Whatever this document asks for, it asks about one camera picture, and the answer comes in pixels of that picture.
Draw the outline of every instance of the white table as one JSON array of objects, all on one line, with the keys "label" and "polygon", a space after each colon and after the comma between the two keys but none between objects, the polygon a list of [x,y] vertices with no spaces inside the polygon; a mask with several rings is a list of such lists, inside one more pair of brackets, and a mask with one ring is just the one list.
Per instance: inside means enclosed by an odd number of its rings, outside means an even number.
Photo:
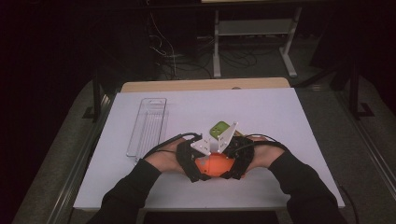
[{"label": "white table", "polygon": [[[345,206],[295,90],[278,88],[119,93],[76,198],[76,208],[99,209],[105,193],[133,169],[134,161],[126,157],[126,151],[143,98],[167,99],[166,139],[189,132],[209,136],[209,129],[220,120],[238,121],[237,130],[244,134],[274,137],[317,170],[338,205]],[[263,168],[250,171],[241,180],[213,178],[193,184],[184,175],[162,174],[145,209],[274,210],[285,208],[288,199],[274,176]]]}]

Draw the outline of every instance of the black sleeve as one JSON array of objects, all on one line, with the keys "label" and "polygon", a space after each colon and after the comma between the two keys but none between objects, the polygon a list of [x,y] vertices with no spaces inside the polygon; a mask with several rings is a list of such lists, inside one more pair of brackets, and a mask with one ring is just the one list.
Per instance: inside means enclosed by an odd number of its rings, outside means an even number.
[{"label": "black sleeve", "polygon": [[136,223],[139,208],[161,172],[145,160],[120,180],[102,200],[100,210],[88,223]]},{"label": "black sleeve", "polygon": [[290,195],[288,211],[293,223],[347,223],[334,195],[312,167],[285,152],[268,169]]}]

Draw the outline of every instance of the person's left hand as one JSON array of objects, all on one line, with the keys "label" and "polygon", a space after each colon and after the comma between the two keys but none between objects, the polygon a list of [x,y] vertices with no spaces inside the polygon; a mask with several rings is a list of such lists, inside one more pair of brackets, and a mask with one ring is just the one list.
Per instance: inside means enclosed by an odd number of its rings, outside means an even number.
[{"label": "person's left hand", "polygon": [[145,160],[157,168],[161,173],[176,171],[185,174],[183,168],[181,168],[176,159],[177,145],[184,141],[186,141],[186,139],[179,138],[149,155]]}]

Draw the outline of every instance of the clear plastic case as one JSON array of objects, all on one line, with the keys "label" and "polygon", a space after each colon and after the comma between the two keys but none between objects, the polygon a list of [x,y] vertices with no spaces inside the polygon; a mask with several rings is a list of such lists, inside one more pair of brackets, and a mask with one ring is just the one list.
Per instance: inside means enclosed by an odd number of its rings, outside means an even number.
[{"label": "clear plastic case", "polygon": [[141,101],[126,155],[143,158],[153,147],[163,142],[167,110],[165,98],[145,98]]}]

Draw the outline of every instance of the person's right hand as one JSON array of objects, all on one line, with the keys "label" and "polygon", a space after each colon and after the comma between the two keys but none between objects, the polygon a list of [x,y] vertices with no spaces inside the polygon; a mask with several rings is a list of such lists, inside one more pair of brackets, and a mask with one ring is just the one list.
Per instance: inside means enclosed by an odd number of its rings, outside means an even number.
[{"label": "person's right hand", "polygon": [[[268,141],[265,137],[249,137],[253,141]],[[254,147],[254,158],[247,168],[247,172],[256,167],[268,168],[274,160],[285,152],[280,147],[259,145]]]}]

